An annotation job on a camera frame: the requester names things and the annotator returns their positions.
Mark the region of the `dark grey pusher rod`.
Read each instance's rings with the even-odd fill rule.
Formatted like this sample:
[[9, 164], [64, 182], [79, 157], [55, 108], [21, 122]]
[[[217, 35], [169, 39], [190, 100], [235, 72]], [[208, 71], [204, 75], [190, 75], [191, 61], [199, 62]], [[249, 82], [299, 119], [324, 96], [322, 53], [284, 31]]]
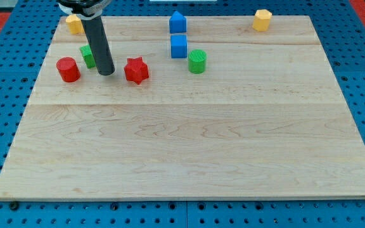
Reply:
[[83, 20], [82, 26], [98, 73], [104, 76], [111, 75], [115, 72], [115, 65], [101, 17]]

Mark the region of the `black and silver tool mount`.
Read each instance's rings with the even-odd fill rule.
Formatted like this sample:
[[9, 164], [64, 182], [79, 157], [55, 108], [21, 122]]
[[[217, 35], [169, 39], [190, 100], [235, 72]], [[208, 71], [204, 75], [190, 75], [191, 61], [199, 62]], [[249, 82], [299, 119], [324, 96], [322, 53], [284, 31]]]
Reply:
[[56, 0], [62, 12], [77, 15], [81, 20], [92, 20], [101, 16], [112, 0]]

